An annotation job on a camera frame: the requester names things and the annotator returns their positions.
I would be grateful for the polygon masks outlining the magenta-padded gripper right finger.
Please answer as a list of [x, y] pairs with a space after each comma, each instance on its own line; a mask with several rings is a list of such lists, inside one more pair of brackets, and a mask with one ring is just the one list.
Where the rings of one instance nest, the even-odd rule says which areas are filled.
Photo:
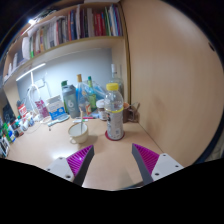
[[132, 155], [145, 185], [183, 169], [183, 166], [167, 153], [157, 154], [138, 144], [132, 144]]

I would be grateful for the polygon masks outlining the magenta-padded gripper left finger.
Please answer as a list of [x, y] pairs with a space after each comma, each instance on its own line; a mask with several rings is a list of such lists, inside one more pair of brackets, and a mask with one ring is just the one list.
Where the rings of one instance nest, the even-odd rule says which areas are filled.
[[90, 145], [67, 158], [57, 158], [46, 168], [46, 171], [81, 186], [93, 157], [94, 146]]

